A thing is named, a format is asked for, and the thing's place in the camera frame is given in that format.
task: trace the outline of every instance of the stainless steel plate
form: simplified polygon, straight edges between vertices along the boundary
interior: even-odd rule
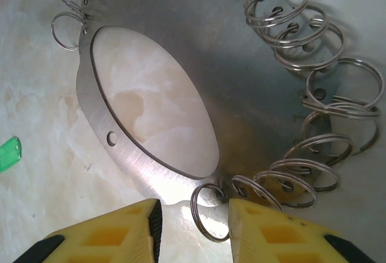
[[[234,175],[252,177],[265,170],[300,137],[309,113],[300,97],[305,81],[284,70],[272,50],[247,26],[246,1],[88,0],[83,6],[93,19],[87,23],[87,34],[80,34],[78,100],[106,151],[144,196],[173,204],[189,200],[198,185],[214,182],[234,197],[237,194],[230,187]],[[270,13],[277,6],[292,7],[286,0],[265,0],[259,11]],[[312,33],[302,18],[290,22],[300,25],[297,35]],[[192,177],[166,165],[121,127],[94,65],[93,40],[102,27],[124,27],[146,35],[189,75],[207,108],[220,150],[220,161],[210,177]],[[305,62],[314,63],[331,56],[321,41],[312,55],[304,54]],[[339,80],[338,72],[330,71],[328,79],[317,82],[327,92],[325,101],[332,99]],[[326,121],[323,130],[330,127]],[[112,131],[118,137],[114,146],[107,141]],[[217,201],[214,194],[205,192],[199,200],[205,205]]]

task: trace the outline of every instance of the green plastic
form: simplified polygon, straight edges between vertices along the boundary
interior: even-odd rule
[[[6,171],[22,158],[22,144],[16,136],[0,147],[0,173]]]

